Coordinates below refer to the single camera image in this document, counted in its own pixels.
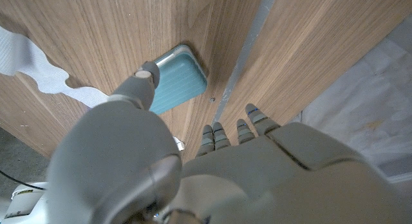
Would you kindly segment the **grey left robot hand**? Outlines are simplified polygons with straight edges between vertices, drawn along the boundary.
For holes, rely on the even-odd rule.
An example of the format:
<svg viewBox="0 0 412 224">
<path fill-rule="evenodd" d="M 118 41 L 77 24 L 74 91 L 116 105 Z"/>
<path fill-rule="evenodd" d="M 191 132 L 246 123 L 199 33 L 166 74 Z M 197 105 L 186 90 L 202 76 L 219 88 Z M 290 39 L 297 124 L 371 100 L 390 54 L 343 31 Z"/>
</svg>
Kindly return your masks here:
<svg viewBox="0 0 412 224">
<path fill-rule="evenodd" d="M 220 124 L 206 126 L 183 162 L 149 110 L 159 80 L 144 63 L 63 139 L 47 175 L 50 223 L 411 222 L 410 204 L 361 154 L 252 104 L 238 145 Z"/>
</svg>

